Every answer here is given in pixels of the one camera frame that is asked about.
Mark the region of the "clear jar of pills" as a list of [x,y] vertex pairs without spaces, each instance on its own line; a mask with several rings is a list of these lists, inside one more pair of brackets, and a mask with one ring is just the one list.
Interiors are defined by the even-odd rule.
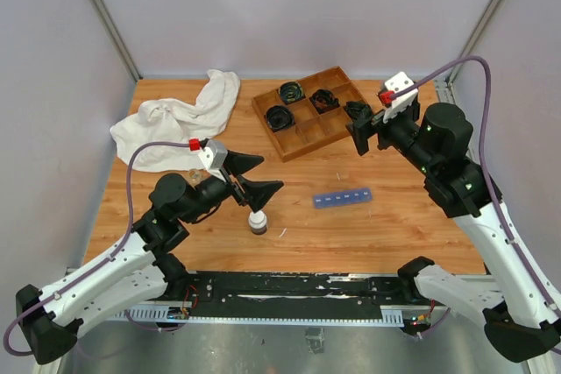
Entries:
[[188,181],[190,184],[197,185],[204,178],[204,172],[202,170],[189,170],[188,171]]

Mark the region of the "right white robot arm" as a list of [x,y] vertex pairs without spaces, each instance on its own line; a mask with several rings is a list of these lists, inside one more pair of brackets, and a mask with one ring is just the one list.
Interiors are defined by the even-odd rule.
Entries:
[[498,289],[487,290],[419,257],[399,269],[399,297],[408,304],[435,300],[481,328],[507,360],[520,363],[552,351],[560,343],[559,293],[535,261],[521,258],[521,238],[500,191],[486,182],[480,165],[466,155],[473,127],[456,105],[433,103],[425,111],[413,102],[390,119],[361,104],[347,125],[358,153],[378,138],[393,147],[424,177],[424,188],[444,214],[471,239]]

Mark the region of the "blue weekly pill organizer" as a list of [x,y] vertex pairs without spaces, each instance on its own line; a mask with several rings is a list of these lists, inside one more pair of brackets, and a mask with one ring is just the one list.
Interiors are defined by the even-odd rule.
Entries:
[[353,204],[370,202],[373,194],[368,187],[355,188],[325,194],[315,194],[312,204],[316,209],[337,208]]

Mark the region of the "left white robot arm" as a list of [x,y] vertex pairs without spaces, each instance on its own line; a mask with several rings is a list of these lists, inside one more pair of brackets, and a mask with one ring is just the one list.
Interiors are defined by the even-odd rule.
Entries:
[[208,142],[196,148],[208,178],[191,185],[178,173],[159,178],[149,194],[150,208],[130,215],[125,233],[106,251],[50,285],[28,284],[15,296],[16,319],[29,349],[25,356],[49,364],[67,354],[97,324],[136,303],[164,295],[178,300],[188,289],[186,269],[172,251],[188,237],[189,224],[214,215],[229,198],[258,213],[282,187],[280,180],[251,181],[245,173],[263,163],[259,155],[229,151]]

